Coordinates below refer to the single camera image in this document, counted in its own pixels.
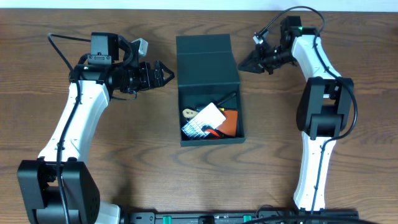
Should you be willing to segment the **small claw hammer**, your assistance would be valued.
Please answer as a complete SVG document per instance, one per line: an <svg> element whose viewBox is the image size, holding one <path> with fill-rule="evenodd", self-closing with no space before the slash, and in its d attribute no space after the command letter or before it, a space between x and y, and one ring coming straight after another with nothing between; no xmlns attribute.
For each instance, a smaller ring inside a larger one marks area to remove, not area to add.
<svg viewBox="0 0 398 224"><path fill-rule="evenodd" d="M236 96L236 92L232 92L229 95L225 96L224 98L222 98L220 101L218 101L216 103L217 107L220 107L222 104L226 103L227 101L233 99Z"/></svg>

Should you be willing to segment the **black gift box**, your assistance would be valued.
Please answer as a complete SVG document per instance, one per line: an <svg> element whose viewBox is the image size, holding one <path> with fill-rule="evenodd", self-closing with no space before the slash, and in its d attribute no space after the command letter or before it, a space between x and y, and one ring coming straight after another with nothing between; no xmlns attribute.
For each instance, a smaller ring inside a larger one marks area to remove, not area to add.
<svg viewBox="0 0 398 224"><path fill-rule="evenodd" d="M220 107L238 112L235 138L191 140L180 133L180 145L209 146L219 144L241 144L246 140L244 115L241 103L241 82L231 48L229 34L185 35L176 37L178 112L180 127L187 120L182 111L195 109L209 103L216 104L225 96L236 92L236 96Z"/></svg>

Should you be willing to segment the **blue precision screwdriver set case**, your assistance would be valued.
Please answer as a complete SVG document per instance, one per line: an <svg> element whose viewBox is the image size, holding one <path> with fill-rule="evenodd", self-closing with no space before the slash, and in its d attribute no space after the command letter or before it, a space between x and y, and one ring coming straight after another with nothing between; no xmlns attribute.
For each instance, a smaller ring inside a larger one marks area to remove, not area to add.
<svg viewBox="0 0 398 224"><path fill-rule="evenodd" d="M216 105L210 103L182 127L182 132L191 140L203 139L209 134L207 129L216 129L225 120L226 117Z"/></svg>

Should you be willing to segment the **wooden handled orange scraper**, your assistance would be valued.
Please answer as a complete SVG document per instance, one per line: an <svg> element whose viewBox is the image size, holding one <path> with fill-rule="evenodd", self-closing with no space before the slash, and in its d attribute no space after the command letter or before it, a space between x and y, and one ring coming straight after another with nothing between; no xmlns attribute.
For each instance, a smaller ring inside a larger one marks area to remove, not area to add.
<svg viewBox="0 0 398 224"><path fill-rule="evenodd" d="M186 108L183 110L182 115L187 120L187 123L199 112ZM236 110L224 110L222 111L226 120L222 125L216 129L224 134L224 138L235 138L237 123L238 123L238 112Z"/></svg>

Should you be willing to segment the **red handled cutting pliers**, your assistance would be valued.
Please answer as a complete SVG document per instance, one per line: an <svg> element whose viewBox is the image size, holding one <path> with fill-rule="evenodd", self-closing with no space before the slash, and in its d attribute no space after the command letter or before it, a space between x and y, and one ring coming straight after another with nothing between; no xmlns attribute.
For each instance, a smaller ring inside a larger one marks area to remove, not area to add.
<svg viewBox="0 0 398 224"><path fill-rule="evenodd" d="M206 139L222 139L224 138L224 134L217 129L205 129L204 133L206 134Z"/></svg>

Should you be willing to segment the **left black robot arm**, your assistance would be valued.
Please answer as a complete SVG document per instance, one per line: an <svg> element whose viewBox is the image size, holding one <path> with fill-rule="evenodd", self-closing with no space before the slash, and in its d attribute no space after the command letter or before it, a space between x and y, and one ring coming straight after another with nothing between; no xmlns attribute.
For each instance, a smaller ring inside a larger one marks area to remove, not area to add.
<svg viewBox="0 0 398 224"><path fill-rule="evenodd" d="M147 42L109 32L93 32L91 50L69 66L68 100L47 145L17 170L31 223L127 223L119 206L101 200L87 162L98 121L114 91L122 100L165 86L174 72L162 62L144 61Z"/></svg>

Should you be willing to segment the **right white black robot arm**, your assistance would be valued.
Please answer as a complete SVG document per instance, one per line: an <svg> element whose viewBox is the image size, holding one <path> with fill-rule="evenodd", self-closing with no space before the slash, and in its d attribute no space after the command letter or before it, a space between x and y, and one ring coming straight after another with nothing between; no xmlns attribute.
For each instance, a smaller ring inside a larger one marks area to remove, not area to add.
<svg viewBox="0 0 398 224"><path fill-rule="evenodd" d="M240 71L273 74L288 63L297 63L306 85L296 113L302 133L303 153L294 203L300 211L325 209L325 186L331 153L345 129L349 112L356 110L353 81L332 66L322 47L320 32L306 27L300 16L280 22L280 44L271 47L264 28L254 35L255 49L238 65Z"/></svg>

